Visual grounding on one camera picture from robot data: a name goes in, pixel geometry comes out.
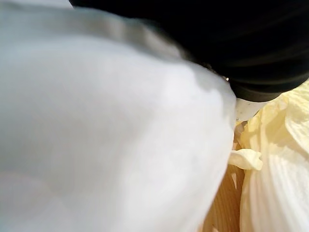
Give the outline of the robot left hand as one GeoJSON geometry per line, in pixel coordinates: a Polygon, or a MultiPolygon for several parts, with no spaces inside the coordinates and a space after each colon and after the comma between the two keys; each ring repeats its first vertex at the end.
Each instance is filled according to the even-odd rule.
{"type": "Polygon", "coordinates": [[[229,79],[237,119],[309,77],[306,0],[73,0],[74,7],[153,22],[195,62],[229,79]]]}

